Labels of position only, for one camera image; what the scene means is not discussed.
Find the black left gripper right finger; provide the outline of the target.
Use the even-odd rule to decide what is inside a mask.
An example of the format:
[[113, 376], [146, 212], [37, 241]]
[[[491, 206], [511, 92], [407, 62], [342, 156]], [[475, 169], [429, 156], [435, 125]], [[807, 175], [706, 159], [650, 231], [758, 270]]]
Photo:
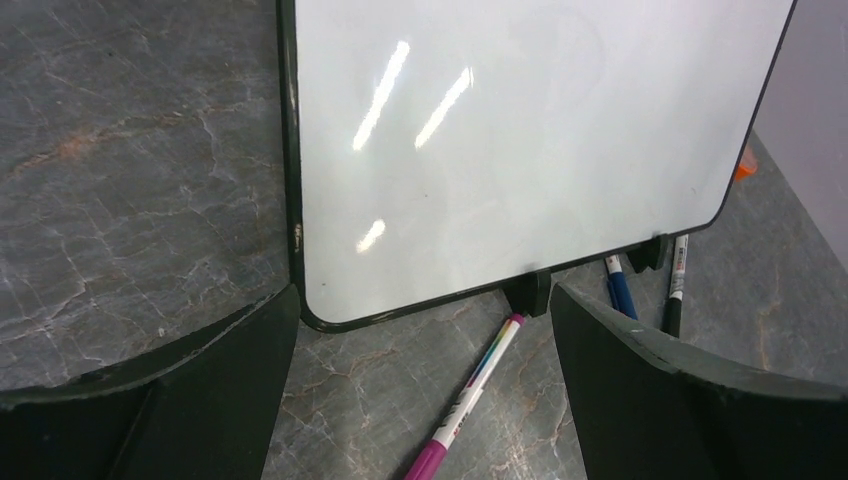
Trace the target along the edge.
[[847, 392], [747, 366], [570, 287], [550, 298], [591, 479], [843, 479]]

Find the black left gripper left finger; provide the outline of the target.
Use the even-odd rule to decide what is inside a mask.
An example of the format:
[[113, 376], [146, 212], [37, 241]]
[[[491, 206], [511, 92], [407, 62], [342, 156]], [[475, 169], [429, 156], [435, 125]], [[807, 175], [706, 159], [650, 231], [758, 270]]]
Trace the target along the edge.
[[258, 479], [297, 338], [288, 286], [134, 358], [1, 395], [5, 479]]

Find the white whiteboard black frame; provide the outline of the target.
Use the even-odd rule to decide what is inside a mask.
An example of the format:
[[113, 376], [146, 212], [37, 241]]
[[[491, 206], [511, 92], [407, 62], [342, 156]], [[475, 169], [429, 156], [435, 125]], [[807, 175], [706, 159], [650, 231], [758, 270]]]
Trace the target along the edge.
[[792, 1], [280, 1], [292, 283], [340, 333], [709, 227]]

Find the black capped whiteboard marker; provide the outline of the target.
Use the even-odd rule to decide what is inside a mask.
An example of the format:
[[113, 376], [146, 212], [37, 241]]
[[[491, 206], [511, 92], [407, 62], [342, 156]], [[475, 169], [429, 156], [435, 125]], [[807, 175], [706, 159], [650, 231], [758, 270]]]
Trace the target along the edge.
[[689, 235], [681, 235], [675, 239], [669, 292], [665, 301], [661, 324], [663, 332], [676, 338], [680, 336], [688, 242]]

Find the blue capped whiteboard marker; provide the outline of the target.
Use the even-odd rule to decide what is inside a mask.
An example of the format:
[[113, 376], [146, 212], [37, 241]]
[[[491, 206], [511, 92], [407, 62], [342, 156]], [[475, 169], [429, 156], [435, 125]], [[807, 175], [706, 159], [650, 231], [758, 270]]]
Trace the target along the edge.
[[627, 317], [637, 320], [638, 314], [618, 256], [608, 256], [604, 262], [607, 270], [607, 287], [613, 308]]

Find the magenta capped whiteboard marker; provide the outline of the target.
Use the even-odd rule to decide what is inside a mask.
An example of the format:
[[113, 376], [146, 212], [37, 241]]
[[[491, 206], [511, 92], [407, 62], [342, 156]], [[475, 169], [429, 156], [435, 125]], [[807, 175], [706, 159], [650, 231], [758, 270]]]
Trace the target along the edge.
[[405, 480], [433, 479], [469, 415], [482, 396], [488, 380], [526, 319], [513, 313], [502, 325], [482, 359], [464, 384], [448, 413], [420, 451]]

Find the orange plastic piece right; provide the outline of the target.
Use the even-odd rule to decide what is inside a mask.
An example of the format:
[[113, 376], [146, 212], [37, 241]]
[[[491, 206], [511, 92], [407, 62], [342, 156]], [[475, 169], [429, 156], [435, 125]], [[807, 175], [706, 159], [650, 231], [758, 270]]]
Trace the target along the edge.
[[758, 170], [758, 158], [750, 144], [746, 144], [739, 163], [736, 167], [733, 180], [735, 182], [755, 174]]

